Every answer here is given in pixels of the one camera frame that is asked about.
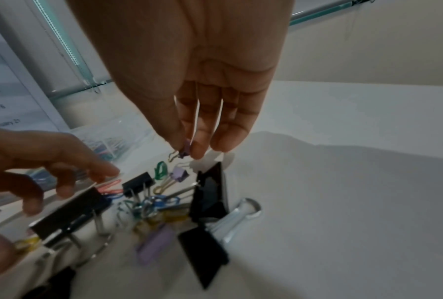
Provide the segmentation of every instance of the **beige wall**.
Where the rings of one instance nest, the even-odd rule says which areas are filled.
[[[376,0],[293,26],[275,79],[443,85],[443,0]]]

